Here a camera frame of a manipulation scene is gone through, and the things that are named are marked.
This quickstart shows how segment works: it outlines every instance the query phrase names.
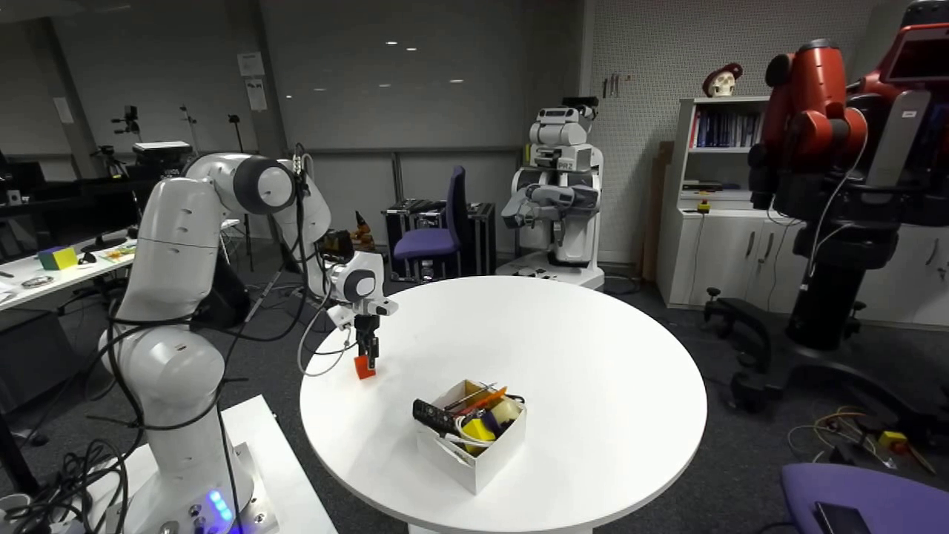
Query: humanoid robot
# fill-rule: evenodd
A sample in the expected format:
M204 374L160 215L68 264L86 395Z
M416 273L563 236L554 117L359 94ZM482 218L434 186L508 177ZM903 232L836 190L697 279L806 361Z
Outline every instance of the humanoid robot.
M795 254L806 257L793 316L709 288L707 319L723 334L741 327L750 355L732 377L738 407L762 407L797 370L826 370L891 407L909 432L946 423L937 377L892 378L903 355L854 343L857 291L883 266L898 224L949 224L949 3L909 5L903 28L857 86L832 40L811 40L768 65L772 100L750 150L754 208L806 223Z
M316 243L329 229L329 208L304 168L249 154L212 154L195 159L187 177L160 180L142 212L129 292L104 334L114 343L108 364L139 404L157 459L157 473L130 494L121 534L225 534L252 499L247 462L224 447L224 352L182 319L195 313L212 291L224 208L271 212L278 223L308 291L342 301L338 322L356 322L359 377L375 374L375 328L387 310L384 257L356 252L348 264L321 261Z
M587 141L597 117L597 98L563 98L563 107L542 107L531 123L531 154L511 180L511 202L502 218L526 233L539 224L539 252L502 264L502 275L559 279L603 288L599 203L603 150Z

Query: purple chair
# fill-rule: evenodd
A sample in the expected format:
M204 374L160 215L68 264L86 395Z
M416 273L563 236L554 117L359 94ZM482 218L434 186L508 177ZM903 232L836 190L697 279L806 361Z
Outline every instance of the purple chair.
M449 183L449 202L445 202L445 229L412 229L394 243L399 261L440 261L449 264L462 249L462 229L470 215L465 202L465 168L456 165Z
M910 476L839 462L793 462L781 481L805 534L823 534L818 500L857 506L873 534L949 530L949 493Z

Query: white robot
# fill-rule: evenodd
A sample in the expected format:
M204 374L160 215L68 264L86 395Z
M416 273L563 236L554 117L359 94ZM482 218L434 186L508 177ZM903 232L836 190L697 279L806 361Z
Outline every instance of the white robot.
M597 98L568 98L563 107L542 107L531 123L531 162L511 180L511 202L502 218L542 249L502 264L502 275L559 279L582 288L603 288L599 203L603 150L587 141L597 117Z
M228 454L240 499L235 510L224 427L216 408L207 408L225 370L224 352L187 322L157 327L191 316L207 297L224 208L273 212L286 243L293 252L304 243L307 254L298 252L298 261L304 254L308 291L342 301L350 316L335 319L356 319L359 359L369 355L369 368L378 359L375 328L387 310L384 257L356 252L350 264L329 266L316 254L317 236L329 229L329 208L304 168L249 154L212 154L195 159L187 177L160 180L142 212L129 292L115 310L118 327L104 334L104 340L124 334L109 364L139 401L157 459L157 473L130 494L121 534L225 534L256 493L252 472Z

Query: white table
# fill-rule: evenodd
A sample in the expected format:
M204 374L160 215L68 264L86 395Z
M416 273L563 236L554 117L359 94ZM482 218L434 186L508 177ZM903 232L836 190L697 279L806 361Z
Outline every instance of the white table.
M95 264L78 264L78 266L66 266L66 269L46 269L35 254L0 264L4 273L12 273L12 279L0 275L0 292L15 291L12 298L0 297L0 310L19 309L23 301L34 301L34 298L61 292L66 288L83 284L90 279L101 279L108 273L130 266L135 254L108 257L109 249L93 252ZM40 288L23 288L23 279L34 279L43 273L53 275L53 281L40 284Z
M293 447L278 429L267 401L249 398L225 408L224 416L235 447L247 445L252 456L256 499L265 499L267 510L276 519L267 534L335 534L323 500L299 467ZM157 467L151 447L138 447L129 456L124 467L129 488L138 493ZM104 476L101 484L90 487L90 494L95 499L93 515L104 510L114 493L115 476Z
M299 411L327 467L363 500L436 530L591 530L661 494L707 427L707 384L686 346L606 292L482 275L394 292L379 377L342 361L307 377ZM329 368L317 355L308 374ZM523 451L471 494L412 438L412 401L456 378L511 384L531 407Z

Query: grey carpet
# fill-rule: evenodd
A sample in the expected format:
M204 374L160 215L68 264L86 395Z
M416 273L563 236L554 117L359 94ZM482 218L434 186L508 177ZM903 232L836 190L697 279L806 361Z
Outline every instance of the grey carpet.
M265 288L273 266L276 266L273 254L261 254L258 249L256 273L247 273L240 266L244 269L240 275L249 288ZM290 297L293 281L298 279L289 275L278 284L278 291L267 298L267 306L249 327L252 334L276 332L290 319L298 306L298 298ZM614 292L618 298L645 309L646 313L661 319L691 350L709 384L709 423L695 462L664 494L658 494L654 503L599 530L603 534L627 534L627 530L682 530L682 534L738 530L741 534L747 530L750 534L768 522L787 519L783 493L781 493L781 466L793 459L806 459L817 451L817 442L802 438L797 447L811 447L811 454L802 451L797 456L787 442L787 429L832 411L848 398L843 398L843 390L836 389L795 389L768 416L732 411L722 404L722 390L731 374L738 368L735 350L726 340L722 340L713 328L707 328L697 310L664 310L654 288L646 284L637 288L623 273L608 275L606 292ZM95 350L95 338L104 328L104 310L99 298L83 298L72 306L68 313L62 313L62 327L74 350L90 359L90 352ZM235 381L228 381L224 395L224 407L231 407L252 395L267 398L290 447L298 451L308 481L316 484L317 494L323 499L342 534L405 534L406 530L405 522L372 510L369 503L354 499L348 488L342 488L333 481L333 473L321 466L316 451L308 447L307 432L299 427L299 408L298 408L299 370L298 370L298 361L290 359L290 352L298 350L299 328L304 327L298 327L286 340L273 340L273 343L240 340L235 350L235 361L228 368L228 377L235 377ZM224 350L228 343L228 334L221 334L221 332L207 332L207 338ZM61 395L61 401L53 398L47 404L47 407L61 404L58 408L47 408L47 407L34 408L34 418L47 416L43 429L52 438L43 447L23 447L23 456L29 459L40 476L52 476L61 467L61 456L66 451L83 451L83 445L93 436L109 438L115 447L124 447L130 442L129 427L95 420L95 416L130 418L130 408L115 389L99 401L95 398L66 401L66 398L68 395ZM0 473L0 494L10 493L10 487L12 484Z

